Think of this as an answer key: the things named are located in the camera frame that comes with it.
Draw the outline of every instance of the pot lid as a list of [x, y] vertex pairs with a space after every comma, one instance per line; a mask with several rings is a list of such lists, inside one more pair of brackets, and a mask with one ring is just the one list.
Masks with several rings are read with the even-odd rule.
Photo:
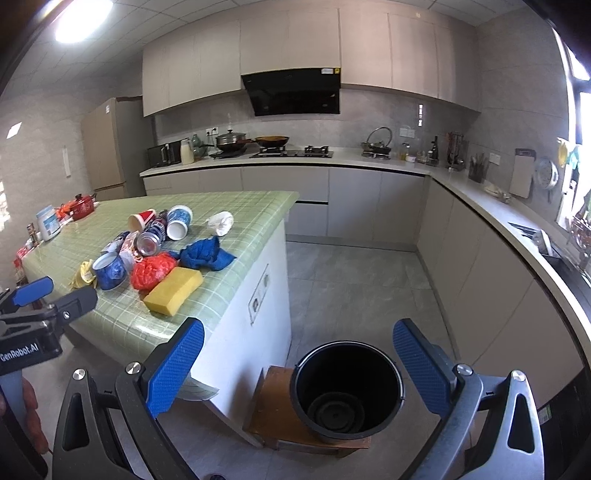
[[246, 134], [241, 134], [239, 132], [232, 131], [232, 129], [229, 128], [227, 134], [218, 135], [217, 139], [221, 140], [221, 141], [224, 141], [224, 140], [233, 141], [236, 137], [245, 137], [245, 136], [246, 136]]

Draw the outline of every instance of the human hand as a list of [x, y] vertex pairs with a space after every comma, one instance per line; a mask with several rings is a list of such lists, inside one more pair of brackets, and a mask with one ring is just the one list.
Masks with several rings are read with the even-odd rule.
[[[22, 379], [22, 398], [25, 402], [25, 409], [27, 410], [27, 430], [31, 436], [31, 441], [35, 450], [40, 453], [47, 453], [49, 450], [49, 444], [47, 438], [41, 429], [41, 419], [37, 414], [36, 410], [39, 408], [37, 402], [37, 396], [33, 386], [29, 383], [29, 380], [23, 377]], [[0, 395], [0, 417], [6, 413], [6, 401], [4, 397]]]

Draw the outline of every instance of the green tiled countertop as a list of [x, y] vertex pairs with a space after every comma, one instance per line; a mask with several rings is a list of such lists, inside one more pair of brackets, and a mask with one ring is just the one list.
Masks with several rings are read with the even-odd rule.
[[127, 277], [113, 290], [99, 289], [94, 311], [72, 324], [79, 334], [119, 363], [143, 361], [190, 316], [205, 325], [207, 342], [250, 267], [297, 197], [293, 192], [223, 192], [101, 202], [94, 213], [66, 225], [55, 238], [29, 252], [23, 259], [24, 270], [30, 281], [45, 275], [53, 279], [54, 290], [48, 297], [52, 300], [71, 291], [69, 283], [80, 263], [96, 260], [105, 245], [126, 230], [127, 218], [133, 213], [149, 208], [161, 211], [179, 204], [191, 207], [193, 221], [188, 235], [164, 245], [173, 250], [207, 238], [206, 219], [215, 213], [227, 210], [233, 214], [234, 226], [220, 243], [236, 260], [219, 272], [202, 271], [203, 284], [174, 317], [150, 312]]

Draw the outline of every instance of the wooden stool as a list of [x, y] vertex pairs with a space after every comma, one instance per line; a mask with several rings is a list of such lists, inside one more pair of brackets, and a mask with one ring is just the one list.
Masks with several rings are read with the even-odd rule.
[[255, 411], [247, 428], [274, 450], [336, 455], [350, 455], [360, 448], [369, 448], [371, 437], [325, 443], [312, 434], [298, 418], [291, 406], [290, 378], [292, 368], [269, 367], [267, 376], [256, 398]]

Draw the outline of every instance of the refrigerator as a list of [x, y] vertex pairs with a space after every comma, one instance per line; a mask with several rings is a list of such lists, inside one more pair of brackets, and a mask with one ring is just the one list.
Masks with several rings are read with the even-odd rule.
[[86, 168], [98, 201], [146, 195], [139, 173], [149, 168], [154, 137], [140, 96], [110, 98], [82, 119]]

